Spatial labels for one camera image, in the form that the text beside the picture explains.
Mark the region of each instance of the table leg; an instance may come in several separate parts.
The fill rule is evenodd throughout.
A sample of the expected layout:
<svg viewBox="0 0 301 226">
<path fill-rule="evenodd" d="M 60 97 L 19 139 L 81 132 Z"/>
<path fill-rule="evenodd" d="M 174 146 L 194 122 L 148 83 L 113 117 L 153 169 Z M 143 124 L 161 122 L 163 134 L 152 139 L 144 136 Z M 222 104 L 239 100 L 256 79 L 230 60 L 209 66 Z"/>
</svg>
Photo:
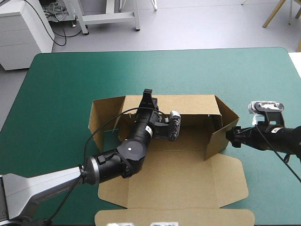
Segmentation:
<svg viewBox="0 0 301 226">
<path fill-rule="evenodd" d="M 282 5 L 285 3 L 285 0 L 280 0 L 278 2 L 278 4 L 276 5 L 276 7 L 273 9 L 273 11 L 271 12 L 270 16 L 268 17 L 268 19 L 266 20 L 266 22 L 263 24 L 263 28 L 266 28 L 268 26 L 268 24 L 271 22 L 271 20 L 273 19 L 273 17 L 276 15 L 276 13 L 280 10 L 280 8 L 282 7 Z"/>
<path fill-rule="evenodd" d="M 301 52 L 301 38 L 300 38 L 300 41 L 299 41 L 299 44 L 298 44 L 298 47 L 297 47 L 297 52 Z"/>
<path fill-rule="evenodd" d="M 154 7 L 154 9 L 157 10 L 158 9 L 157 0 L 150 0 L 150 1 L 151 1 L 152 6 Z"/>
<path fill-rule="evenodd" d="M 134 19 L 135 19 L 135 24 L 136 24 L 136 31 L 140 31 L 138 0 L 133 0 L 133 8 L 134 8 Z"/>
<path fill-rule="evenodd" d="M 293 10 L 293 0 L 290 0 L 290 12 L 289 12 L 289 19 L 288 19 L 289 25 L 291 25 L 292 23 L 292 10 Z"/>
<path fill-rule="evenodd" d="M 79 24 L 80 24 L 82 32 L 84 34 L 89 34 L 87 27 L 83 20 L 83 11 L 82 11 L 82 7 L 81 7 L 79 0 L 72 0 L 72 3 L 73 3 L 73 7 L 75 9 L 76 16 L 79 20 Z"/>
<path fill-rule="evenodd" d="M 298 19 L 300 16 L 301 16 L 301 7 L 300 7 L 298 13 L 296 14 L 296 18 Z"/>
</svg>

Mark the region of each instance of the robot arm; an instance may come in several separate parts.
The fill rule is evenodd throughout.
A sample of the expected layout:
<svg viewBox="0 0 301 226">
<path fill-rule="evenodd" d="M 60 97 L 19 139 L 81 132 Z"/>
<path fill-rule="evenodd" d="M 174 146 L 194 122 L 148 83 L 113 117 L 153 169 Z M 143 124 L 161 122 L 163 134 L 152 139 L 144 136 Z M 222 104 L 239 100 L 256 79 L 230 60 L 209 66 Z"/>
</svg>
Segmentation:
<svg viewBox="0 0 301 226">
<path fill-rule="evenodd" d="M 282 111 L 284 106 L 279 102 L 253 101 L 249 105 L 249 112 L 254 114 L 253 125 L 242 129 L 235 126 L 226 132 L 226 138 L 233 147 L 241 147 L 241 144 L 248 145 L 258 150 L 273 150 L 264 137 L 274 148 L 273 151 L 285 153 L 284 160 L 295 154 L 301 159 L 301 126 L 291 129 L 286 128 Z"/>
<path fill-rule="evenodd" d="M 0 176 L 0 226 L 30 223 L 39 203 L 72 186 L 96 185 L 119 176 L 131 177 L 142 169 L 152 138 L 175 141 L 181 116 L 172 111 L 169 119 L 162 119 L 157 99 L 151 97 L 151 92 L 150 89 L 144 90 L 127 139 L 113 150 L 88 157 L 84 169 L 77 166 L 33 178 L 10 173 Z"/>
</svg>

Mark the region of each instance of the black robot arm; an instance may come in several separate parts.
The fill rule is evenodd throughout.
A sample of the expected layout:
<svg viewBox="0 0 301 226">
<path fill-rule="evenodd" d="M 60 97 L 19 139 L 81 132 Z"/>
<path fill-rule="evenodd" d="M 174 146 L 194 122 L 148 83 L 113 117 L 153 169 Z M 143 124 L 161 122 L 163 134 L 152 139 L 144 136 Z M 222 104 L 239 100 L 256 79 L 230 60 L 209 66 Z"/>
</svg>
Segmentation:
<svg viewBox="0 0 301 226">
<path fill-rule="evenodd" d="M 295 129 L 286 128 L 283 110 L 284 106 L 279 102 L 253 101 L 249 105 L 249 112 L 255 114 L 254 127 L 242 129 L 235 126 L 226 132 L 226 138 L 233 147 L 240 148 L 241 144 L 245 144 L 262 151 L 285 153 L 286 162 L 292 154 L 301 159 L 301 126 Z M 263 121 L 258 121 L 260 116 L 264 117 Z"/>
<path fill-rule="evenodd" d="M 128 178 L 141 170 L 153 137 L 170 141 L 177 139 L 181 116 L 172 111 L 169 119 L 162 118 L 158 112 L 158 100 L 151 96 L 151 91 L 144 90 L 135 122 L 125 141 L 113 150 L 87 159 L 85 182 L 97 184 L 118 176 Z"/>
</svg>

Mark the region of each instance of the box flap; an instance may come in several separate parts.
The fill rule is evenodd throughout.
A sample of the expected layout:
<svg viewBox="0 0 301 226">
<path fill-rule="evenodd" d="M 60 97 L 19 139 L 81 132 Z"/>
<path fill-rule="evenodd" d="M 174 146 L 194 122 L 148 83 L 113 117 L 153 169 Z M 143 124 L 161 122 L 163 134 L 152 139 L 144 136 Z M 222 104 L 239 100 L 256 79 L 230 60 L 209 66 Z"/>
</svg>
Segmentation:
<svg viewBox="0 0 301 226">
<path fill-rule="evenodd" d="M 214 156 L 222 149 L 227 147 L 229 141 L 226 139 L 225 132 L 236 126 L 239 120 L 238 115 L 234 111 L 232 111 L 225 103 L 223 103 L 217 96 L 215 96 L 215 99 L 222 114 L 223 128 L 211 135 L 209 144 L 207 146 L 205 159 L 209 159 L 210 157 Z"/>
<path fill-rule="evenodd" d="M 135 226 L 150 226 L 152 222 L 178 222 L 179 226 L 254 226 L 255 217 L 249 210 L 196 208 L 101 210 L 95 216 L 96 226 L 122 222 L 131 222 Z"/>
<path fill-rule="evenodd" d="M 128 208 L 167 210 L 219 208 L 248 196 L 239 160 L 217 154 L 204 161 L 203 154 L 150 151 L 142 171 L 101 184 L 99 197 Z"/>
<path fill-rule="evenodd" d="M 92 102 L 90 121 L 88 128 L 93 133 L 101 125 L 111 120 L 121 112 L 125 97 L 112 97 L 94 100 Z M 101 131 L 94 135 L 93 139 L 100 151 L 103 150 L 103 132 L 114 128 L 116 121 L 112 121 Z"/>
<path fill-rule="evenodd" d="M 223 207 L 248 197 L 249 190 L 241 161 L 223 154 L 211 159 L 218 206 Z"/>
<path fill-rule="evenodd" d="M 122 177 L 117 177 L 113 180 L 103 182 L 101 185 L 99 185 L 98 197 L 106 200 L 107 202 L 127 207 L 129 183 L 129 179 L 123 179 Z"/>
<path fill-rule="evenodd" d="M 229 141 L 226 139 L 225 133 L 226 133 L 226 131 L 230 130 L 232 127 L 236 126 L 238 120 L 239 119 L 236 119 L 232 123 L 228 124 L 227 126 L 214 132 L 211 135 L 210 142 L 207 145 L 205 159 L 211 158 L 215 154 L 219 153 L 222 149 L 227 147 Z"/>
<path fill-rule="evenodd" d="M 175 110 L 180 114 L 221 115 L 215 95 L 153 95 L 153 97 L 158 98 L 159 110 L 166 114 Z M 122 111 L 139 106 L 141 99 L 142 96 L 126 96 Z"/>
</svg>

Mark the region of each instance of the gray floor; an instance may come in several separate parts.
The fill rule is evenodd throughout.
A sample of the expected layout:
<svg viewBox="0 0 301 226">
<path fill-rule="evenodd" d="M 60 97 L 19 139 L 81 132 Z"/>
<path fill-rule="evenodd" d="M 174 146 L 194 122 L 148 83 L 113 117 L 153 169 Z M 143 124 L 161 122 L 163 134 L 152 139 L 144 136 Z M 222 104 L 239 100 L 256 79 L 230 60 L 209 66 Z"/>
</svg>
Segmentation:
<svg viewBox="0 0 301 226">
<path fill-rule="evenodd" d="M 301 37 L 301 20 L 288 25 L 289 2 L 270 25 L 262 24 L 277 0 L 158 0 L 158 11 L 150 0 L 139 0 L 141 31 L 134 23 L 90 25 L 88 36 L 69 38 L 53 52 L 125 51 L 199 48 L 284 47 L 294 52 Z M 105 9 L 104 0 L 82 0 L 86 14 Z M 125 10 L 131 9 L 131 2 Z M 299 6 L 293 4 L 293 15 Z M 65 24 L 68 35 L 78 31 Z M 61 32 L 57 25 L 54 30 Z M 4 71 L 0 67 L 0 129 L 9 113 L 27 70 Z"/>
</svg>

